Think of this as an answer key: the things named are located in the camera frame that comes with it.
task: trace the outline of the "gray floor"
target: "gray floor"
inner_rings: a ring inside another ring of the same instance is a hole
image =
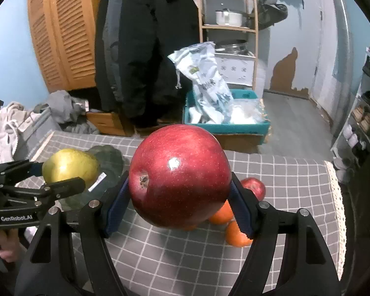
[[[259,146],[262,154],[331,161],[329,124],[308,100],[265,92],[272,135]]]

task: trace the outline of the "blue wall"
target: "blue wall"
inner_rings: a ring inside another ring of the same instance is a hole
[[[356,94],[363,75],[366,48],[370,46],[370,22],[354,0],[344,0],[349,16],[350,33],[353,43],[352,94]]]
[[[27,0],[0,5],[0,99],[31,109],[48,96],[34,53]]]

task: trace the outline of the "lace trim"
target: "lace trim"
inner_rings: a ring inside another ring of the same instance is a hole
[[[333,164],[327,161],[325,161],[325,164],[330,178],[330,187],[332,189],[334,207],[336,209],[336,218],[338,222],[339,249],[338,249],[337,275],[338,279],[341,280],[347,244],[347,227],[345,225],[344,205],[342,203],[341,189],[340,185],[338,184],[336,171],[334,170]]]

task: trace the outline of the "pot handle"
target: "pot handle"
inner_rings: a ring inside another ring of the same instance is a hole
[[[229,20],[229,11],[223,11],[223,20],[225,21],[225,25],[230,25]]]

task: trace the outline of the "white box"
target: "white box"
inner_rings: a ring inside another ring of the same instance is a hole
[[[255,57],[249,55],[215,53],[218,71],[229,84],[252,86]]]

